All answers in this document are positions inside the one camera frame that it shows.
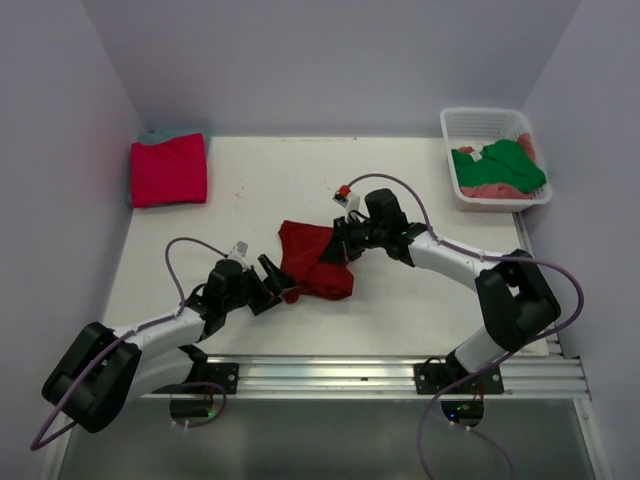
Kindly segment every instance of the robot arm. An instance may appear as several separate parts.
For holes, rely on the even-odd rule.
[[[210,380],[206,378],[207,356],[192,344],[222,328],[229,312],[249,306],[259,315],[281,303],[283,293],[296,288],[294,280],[266,255],[258,257],[267,273],[261,280],[254,268],[244,263],[245,251],[246,244],[239,243],[227,258],[218,261],[207,282],[196,287],[184,309],[170,312],[167,321],[151,327],[145,326],[150,322],[141,322],[116,329],[97,322],[87,325],[45,382],[43,397],[57,405],[85,367],[132,330],[136,333],[121,341],[90,372],[62,410],[85,430],[102,430],[127,401],[141,395],[185,381]]]
[[[485,257],[502,254],[448,240],[449,245],[473,251],[479,258],[456,252],[442,238],[434,239],[426,225],[409,223],[390,190],[376,190],[365,197],[369,218],[357,211],[359,197],[348,187],[342,187],[334,200],[347,214],[334,220],[334,237],[322,261],[343,263],[345,257],[353,261],[366,249],[384,248],[395,260],[438,272],[478,294],[484,326],[447,356],[444,378],[438,374],[442,386],[478,371],[505,352],[518,351],[560,315],[558,302],[536,265],[488,261]],[[240,242],[217,262],[184,308],[170,312],[166,321],[115,330],[97,322],[87,325],[45,382],[44,398],[57,405],[87,365],[115,342],[118,346],[79,384],[62,409],[89,432],[109,425],[127,401],[167,385],[210,380],[207,356],[193,344],[222,328],[229,312],[248,306],[259,315],[281,303],[282,294],[297,286],[265,255],[258,257],[267,274],[261,280],[244,262],[245,252],[246,244]],[[516,250],[509,255],[514,256],[529,254]]]
[[[484,326],[447,356],[449,383],[480,370],[506,352],[517,352],[560,316],[560,306],[537,265],[488,261],[485,257],[505,255],[444,237],[436,240],[426,225],[407,221],[389,189],[365,197],[369,218],[357,212],[359,198],[348,187],[341,187],[334,200],[345,207],[347,215],[334,220],[333,252],[325,260],[340,254],[355,260],[365,249],[384,248],[395,260],[438,272],[478,294]],[[459,253],[450,245],[479,258]],[[523,250],[507,256],[530,257]]]

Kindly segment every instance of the basket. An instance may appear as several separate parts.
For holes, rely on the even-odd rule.
[[[517,140],[520,134],[531,134],[529,122],[516,110],[501,108],[445,108],[440,112],[442,135],[447,150],[449,172],[453,183],[456,208],[463,211],[519,212],[531,205],[542,205],[551,200],[552,190],[544,158],[533,134],[531,141],[536,151],[536,165],[547,175],[547,183],[537,189],[530,199],[472,198],[462,194],[456,177],[451,150],[470,146],[480,151],[485,145],[501,139]]]

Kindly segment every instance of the red cloth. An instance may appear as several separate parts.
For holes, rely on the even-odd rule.
[[[207,155],[201,133],[156,145],[131,145],[134,208],[207,201]]]
[[[340,300],[353,292],[353,275],[343,265],[322,263],[319,257],[333,237],[333,228],[285,220],[278,232],[282,241],[280,269],[300,286],[283,295],[294,303],[300,295]]]

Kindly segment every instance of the pink cloth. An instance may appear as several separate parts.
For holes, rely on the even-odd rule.
[[[533,163],[535,163],[536,152],[533,149],[531,135],[523,133],[518,137],[517,141]],[[474,151],[473,147],[460,147],[458,150],[462,153],[471,153]],[[533,198],[533,193],[522,193],[516,187],[509,185],[508,183],[492,183],[479,185],[477,187],[460,187],[460,191],[465,197],[471,198],[509,198],[520,200]]]

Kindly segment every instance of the cable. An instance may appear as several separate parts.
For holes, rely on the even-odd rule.
[[[186,420],[185,420],[184,423],[176,422],[176,424],[185,426],[186,428],[204,427],[205,425],[209,425],[211,422],[214,422],[214,421],[217,420],[217,418],[222,414],[222,412],[224,411],[225,407],[227,406],[227,392],[226,392],[226,390],[224,388],[222,388],[217,383],[214,383],[214,382],[189,382],[189,383],[181,383],[179,385],[173,385],[173,387],[175,387],[177,389],[182,389],[182,388],[186,388],[186,387],[189,387],[189,388],[192,388],[192,387],[207,387],[207,388],[210,388],[212,392],[213,392],[213,390],[218,390],[220,393],[222,393],[222,403],[220,404],[220,408],[215,413],[215,415],[212,415],[209,418],[207,418],[206,420],[203,420],[201,422],[196,422],[196,423],[191,423],[191,422],[187,423]]]
[[[353,216],[353,215],[355,215],[356,217],[359,217],[359,218],[361,218],[362,220],[369,220],[369,217],[367,217],[366,215],[364,215],[363,213],[361,213],[361,212],[360,212],[360,211],[358,211],[358,210],[351,210],[351,211],[349,212],[349,215],[352,215],[352,216]]]
[[[143,323],[142,325],[140,325],[140,327],[138,327],[137,331],[136,330],[128,331],[127,333],[125,333],[121,337],[119,337],[119,338],[115,339],[113,342],[111,342],[93,360],[91,360],[89,362],[89,364],[84,368],[84,370],[82,370],[82,372],[80,372],[80,374],[73,381],[73,383],[71,383],[71,386],[67,389],[65,394],[62,396],[60,401],[55,406],[55,408],[52,410],[52,412],[49,414],[49,416],[45,419],[44,423],[42,424],[42,426],[40,427],[40,429],[36,433],[35,438],[31,442],[31,445],[29,447],[31,449],[31,451],[35,452],[36,450],[40,450],[42,447],[48,445],[49,443],[54,441],[56,438],[60,437],[62,434],[68,432],[69,430],[71,430],[73,427],[76,426],[77,422],[75,422],[75,421],[71,422],[69,425],[66,425],[65,427],[61,428],[57,432],[52,433],[47,438],[43,438],[44,435],[49,430],[49,428],[51,428],[51,425],[53,424],[55,419],[58,417],[60,412],[62,412],[62,409],[64,408],[64,406],[69,401],[69,398],[71,397],[71,395],[73,395],[75,393],[75,391],[78,389],[80,384],[84,381],[84,379],[87,378],[89,373],[91,373],[91,371],[97,365],[99,365],[104,358],[106,358],[113,350],[118,348],[119,345],[124,343],[127,339],[131,338],[132,336],[136,335],[138,332],[141,332],[141,331],[146,330],[148,328],[155,327],[156,325],[160,325],[162,323],[171,321],[171,320],[175,319],[176,317],[179,317],[182,314],[182,312],[185,309],[185,301],[186,301],[185,296],[184,296],[184,290],[182,289],[182,285],[180,284],[180,281],[178,280],[178,277],[175,274],[173,266],[171,265],[171,259],[169,257],[169,252],[171,250],[171,247],[174,244],[178,243],[178,242],[193,242],[193,243],[197,243],[198,245],[202,245],[203,247],[206,247],[209,250],[214,251],[218,255],[221,255],[221,256],[223,256],[225,258],[227,257],[227,255],[225,255],[221,250],[209,245],[206,242],[203,242],[202,240],[198,240],[197,238],[178,237],[178,238],[174,238],[173,240],[171,240],[167,244],[167,246],[165,247],[165,250],[164,250],[164,261],[165,261],[165,263],[167,265],[167,270],[169,271],[169,275],[171,276],[171,279],[173,280],[173,283],[175,284],[176,289],[178,290],[178,295],[180,296],[180,306],[178,307],[177,313],[175,315],[173,315],[173,314],[166,315],[164,317],[157,318],[155,320],[150,320],[147,323]],[[223,403],[222,403],[222,407],[220,409],[220,412],[221,412],[222,409],[224,408],[224,406],[226,405],[226,392],[219,385],[218,385],[218,387],[219,387],[220,391],[223,394],[223,401],[222,401]]]
[[[547,262],[545,260],[538,260],[536,258],[527,258],[527,257],[509,257],[509,256],[504,256],[504,257],[495,257],[495,256],[482,256],[479,253],[476,253],[472,250],[468,250],[464,247],[461,247],[459,245],[455,245],[447,240],[443,240],[440,239],[438,237],[438,235],[436,234],[435,230],[433,229],[433,226],[431,225],[431,222],[429,220],[429,215],[427,214],[427,209],[424,206],[424,203],[422,202],[422,200],[420,199],[420,196],[416,193],[416,191],[406,182],[404,182],[403,180],[400,180],[397,177],[394,177],[393,175],[388,175],[386,173],[367,173],[364,175],[360,175],[359,177],[354,178],[351,182],[349,182],[347,185],[349,187],[352,187],[353,185],[355,185],[356,183],[360,182],[361,180],[364,180],[366,178],[384,178],[387,180],[391,180],[392,182],[395,182],[401,186],[403,186],[410,194],[411,196],[416,200],[416,203],[418,204],[418,207],[420,208],[420,211],[422,212],[422,216],[424,217],[424,222],[425,225],[427,227],[427,231],[429,232],[429,235],[431,235],[431,237],[436,240],[437,242],[439,242],[441,245],[444,245],[447,248],[450,248],[451,250],[454,250],[458,253],[462,253],[463,255],[467,255],[473,258],[477,258],[477,259],[484,259],[484,260],[489,260],[492,262],[513,262],[513,263],[530,263],[530,264],[535,264],[535,265],[541,265],[547,268],[551,268],[552,270],[555,270],[559,273],[561,273],[562,275],[564,275],[570,282],[571,284],[574,286],[574,288],[576,289],[576,293],[578,295],[578,304],[576,305],[576,309],[574,310],[574,312],[569,316],[569,318],[567,318],[567,320],[565,320],[562,324],[551,328],[539,335],[537,335],[536,337],[533,338],[533,340],[531,340],[532,342],[536,341],[536,340],[540,340],[542,338],[548,337],[549,335],[552,335],[554,333],[558,333],[562,330],[564,330],[565,328],[567,328],[568,326],[570,326],[573,322],[576,321],[576,319],[580,316],[580,313],[582,313],[582,309],[584,308],[584,291],[582,289],[582,286],[580,285],[580,283],[578,282],[578,280],[576,279],[576,277],[574,277],[568,270],[566,270],[564,267],[561,267],[558,264],[555,264],[553,262]],[[422,464],[422,468],[424,470],[424,472],[426,473],[427,477],[430,478],[431,480],[433,480],[435,477],[433,476],[433,473],[431,472],[431,469],[429,468],[429,465],[427,464],[427,460],[424,456],[424,451],[423,451],[423,439],[422,439],[422,430],[424,429],[424,424],[426,422],[427,416],[429,415],[429,412],[432,410],[433,406],[435,405],[435,403],[438,401],[438,399],[444,395],[447,392],[450,392],[451,390],[453,390],[456,387],[459,387],[460,385],[463,385],[464,383],[473,380],[474,378],[482,375],[483,373],[491,370],[494,367],[497,367],[498,365],[500,365],[502,362],[504,362],[505,360],[511,358],[513,354],[512,353],[507,353],[505,355],[503,355],[502,357],[500,357],[499,359],[495,360],[494,362],[486,365],[485,367],[481,368],[480,370],[473,372],[469,375],[467,375],[466,377],[458,380],[457,382],[452,383],[451,385],[441,389],[439,392],[437,392],[429,401],[429,403],[427,403],[427,406],[424,409],[424,412],[422,413],[422,416],[420,417],[420,422],[418,424],[418,435],[417,435],[417,444],[418,444],[418,454],[420,456],[420,463]],[[494,439],[492,439],[491,437],[489,437],[487,434],[479,432],[479,431],[475,431],[475,430],[471,430],[473,433],[475,433],[476,435],[484,438],[485,440],[489,441],[490,443],[492,443],[498,450],[500,450],[500,452],[504,455],[504,457],[506,458],[507,462],[509,463],[509,469],[511,472],[511,478],[515,479],[517,477],[516,475],[516,471],[515,471],[515,467],[513,464],[513,461],[511,460],[510,456],[508,455],[507,451],[500,446]]]

